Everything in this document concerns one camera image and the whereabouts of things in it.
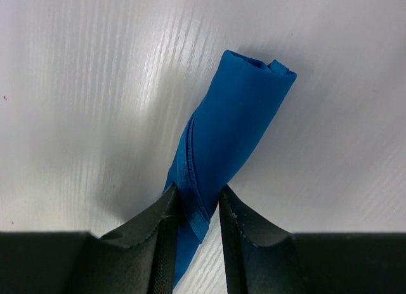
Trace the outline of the blue cloth napkin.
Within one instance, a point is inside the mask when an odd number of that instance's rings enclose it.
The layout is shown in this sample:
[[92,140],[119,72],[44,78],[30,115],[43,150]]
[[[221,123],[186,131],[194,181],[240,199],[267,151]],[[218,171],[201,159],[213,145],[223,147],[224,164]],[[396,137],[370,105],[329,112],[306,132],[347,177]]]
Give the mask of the blue cloth napkin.
[[180,193],[174,281],[186,273],[203,242],[221,189],[257,147],[296,73],[278,61],[266,64],[227,50],[207,94],[189,118],[166,184]]

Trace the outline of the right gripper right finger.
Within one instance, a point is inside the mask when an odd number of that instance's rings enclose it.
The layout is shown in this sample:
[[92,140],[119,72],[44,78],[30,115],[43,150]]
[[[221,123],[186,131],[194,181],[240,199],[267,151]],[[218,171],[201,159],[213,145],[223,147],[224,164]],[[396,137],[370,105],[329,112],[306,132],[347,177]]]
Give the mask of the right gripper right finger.
[[240,200],[219,199],[229,293],[404,293],[403,233],[290,233]]

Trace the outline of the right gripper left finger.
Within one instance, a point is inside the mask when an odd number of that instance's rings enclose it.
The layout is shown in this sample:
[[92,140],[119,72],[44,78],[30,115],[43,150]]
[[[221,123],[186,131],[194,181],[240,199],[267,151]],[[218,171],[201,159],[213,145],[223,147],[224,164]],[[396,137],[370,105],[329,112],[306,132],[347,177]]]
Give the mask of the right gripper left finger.
[[1,293],[172,293],[179,218],[171,185],[99,238],[87,231],[2,232]]

